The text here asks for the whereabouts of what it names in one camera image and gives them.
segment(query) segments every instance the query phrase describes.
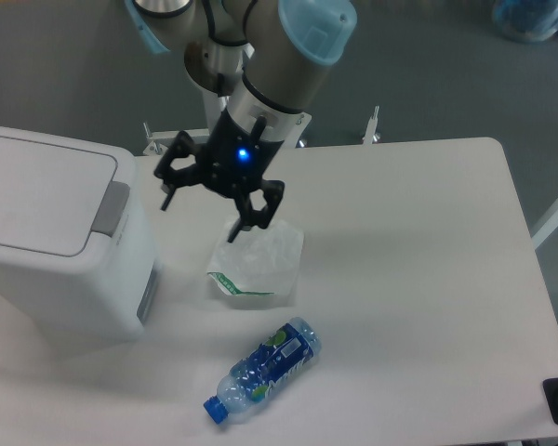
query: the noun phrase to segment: bottle label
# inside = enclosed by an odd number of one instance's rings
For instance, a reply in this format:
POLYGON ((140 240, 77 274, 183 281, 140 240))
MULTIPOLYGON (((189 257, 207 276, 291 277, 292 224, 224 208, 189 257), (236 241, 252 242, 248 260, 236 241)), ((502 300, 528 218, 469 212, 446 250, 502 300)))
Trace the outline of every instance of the bottle label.
POLYGON ((230 375, 245 389, 250 400, 260 402, 313 355, 306 339, 287 323, 250 356, 235 364, 230 375))

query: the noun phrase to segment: plastic bottle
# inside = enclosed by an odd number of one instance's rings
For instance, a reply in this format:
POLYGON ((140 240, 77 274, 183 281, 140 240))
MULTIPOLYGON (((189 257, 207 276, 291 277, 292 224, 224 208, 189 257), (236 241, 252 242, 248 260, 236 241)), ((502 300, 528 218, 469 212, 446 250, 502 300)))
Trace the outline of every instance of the plastic bottle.
POLYGON ((205 402, 206 411, 217 424, 230 413, 247 411, 316 357, 321 348, 312 327, 302 318, 293 318, 232 367, 219 382, 217 395, 205 402))
POLYGON ((558 0, 497 0, 492 20, 519 42, 542 42, 558 31, 558 0))

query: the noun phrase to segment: plastic bag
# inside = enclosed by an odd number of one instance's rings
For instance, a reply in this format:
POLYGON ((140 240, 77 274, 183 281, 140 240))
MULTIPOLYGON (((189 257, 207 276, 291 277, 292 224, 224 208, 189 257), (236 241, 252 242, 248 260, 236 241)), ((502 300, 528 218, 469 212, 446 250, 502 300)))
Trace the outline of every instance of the plastic bag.
POLYGON ((497 0, 492 19, 513 40, 542 42, 558 31, 558 0, 497 0))
POLYGON ((289 295, 298 277, 304 234, 283 220, 242 231, 227 243, 228 221, 207 274, 226 295, 289 295))

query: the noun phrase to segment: light blue joint cap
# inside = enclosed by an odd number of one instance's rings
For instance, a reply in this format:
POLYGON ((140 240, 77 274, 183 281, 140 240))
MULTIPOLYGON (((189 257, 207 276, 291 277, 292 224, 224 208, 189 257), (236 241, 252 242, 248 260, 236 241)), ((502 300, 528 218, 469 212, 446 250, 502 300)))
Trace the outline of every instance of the light blue joint cap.
POLYGON ((279 0, 279 18, 298 51, 325 66, 339 60, 357 23, 349 0, 279 0))
POLYGON ((124 3, 126 5, 126 9, 128 10, 128 14, 130 14, 130 18, 137 27, 137 30, 139 30, 140 38, 147 48, 149 48, 149 51, 153 54, 168 53, 169 49, 167 49, 167 47, 164 46, 164 44, 162 44, 157 37, 155 37, 155 34, 151 31, 149 25, 147 25, 145 20, 142 19, 142 16, 132 4, 132 0, 125 0, 124 3))

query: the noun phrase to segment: blue led light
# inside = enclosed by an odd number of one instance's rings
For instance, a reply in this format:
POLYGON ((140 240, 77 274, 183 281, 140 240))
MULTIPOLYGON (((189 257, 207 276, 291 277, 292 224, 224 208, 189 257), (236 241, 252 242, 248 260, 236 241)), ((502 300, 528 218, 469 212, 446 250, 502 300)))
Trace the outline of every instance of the blue led light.
POLYGON ((245 163, 250 160, 250 152, 244 148, 238 149, 238 160, 245 163))

